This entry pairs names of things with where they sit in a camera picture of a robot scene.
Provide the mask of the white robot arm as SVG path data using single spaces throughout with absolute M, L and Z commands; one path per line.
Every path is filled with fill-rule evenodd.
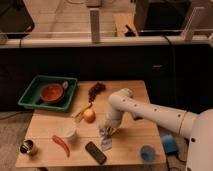
M 109 96 L 105 124 L 118 128 L 129 112 L 189 140 L 185 171 L 213 171 L 213 109 L 201 114 L 137 101 L 128 88 Z

